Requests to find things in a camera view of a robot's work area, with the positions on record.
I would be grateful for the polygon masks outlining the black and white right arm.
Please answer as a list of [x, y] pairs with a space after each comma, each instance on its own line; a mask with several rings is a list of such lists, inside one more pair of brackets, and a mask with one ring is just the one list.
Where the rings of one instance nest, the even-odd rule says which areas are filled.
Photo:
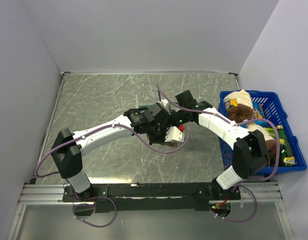
[[225, 198], [230, 188], [250, 178], [270, 162], [261, 131], [250, 131], [217, 111], [206, 101], [198, 102], [186, 90], [176, 96], [177, 102], [164, 97], [179, 111], [173, 111], [176, 124], [195, 122], [207, 128], [232, 149], [232, 162], [222, 174], [212, 180], [212, 193], [217, 199]]

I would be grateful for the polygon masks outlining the grey-brown glasses case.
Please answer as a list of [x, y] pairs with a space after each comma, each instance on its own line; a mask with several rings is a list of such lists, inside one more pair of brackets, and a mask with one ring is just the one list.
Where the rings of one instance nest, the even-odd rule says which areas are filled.
[[138, 107], [138, 110], [139, 110], [139, 111], [144, 111], [144, 110], [147, 110], [147, 109], [149, 109], [149, 108], [150, 108], [149, 105], [144, 105], [144, 106], [139, 106], [139, 107]]

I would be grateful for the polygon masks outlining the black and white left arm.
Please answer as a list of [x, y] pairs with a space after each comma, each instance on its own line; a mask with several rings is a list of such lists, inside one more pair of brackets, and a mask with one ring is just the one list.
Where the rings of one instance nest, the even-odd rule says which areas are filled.
[[70, 132], [60, 131], [52, 147], [52, 158], [61, 177], [72, 186], [72, 195], [87, 201], [92, 185], [83, 170], [82, 158], [89, 152], [115, 140], [146, 134], [148, 144], [165, 144], [169, 128], [169, 111], [160, 103], [131, 108], [117, 118], [99, 126]]

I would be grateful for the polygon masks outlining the brown tortoise sunglasses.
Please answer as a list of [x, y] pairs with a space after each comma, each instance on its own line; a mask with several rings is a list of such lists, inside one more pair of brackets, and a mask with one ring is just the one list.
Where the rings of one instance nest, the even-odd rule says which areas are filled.
[[176, 148], [178, 146], [177, 143], [166, 142], [165, 138], [162, 137], [162, 136], [150, 136], [150, 135], [147, 135], [147, 139], [149, 140], [149, 145], [159, 144], [159, 145], [162, 145], [162, 146], [169, 146], [169, 147], [173, 147], [173, 148]]

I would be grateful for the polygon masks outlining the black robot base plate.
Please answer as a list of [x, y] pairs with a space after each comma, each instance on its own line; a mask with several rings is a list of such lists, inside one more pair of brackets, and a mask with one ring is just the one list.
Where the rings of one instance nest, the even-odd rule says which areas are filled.
[[240, 200], [239, 190], [220, 190], [211, 182], [95, 183], [84, 193], [64, 188], [65, 203], [91, 203], [96, 213], [118, 211], [196, 210], [209, 211], [217, 201]]

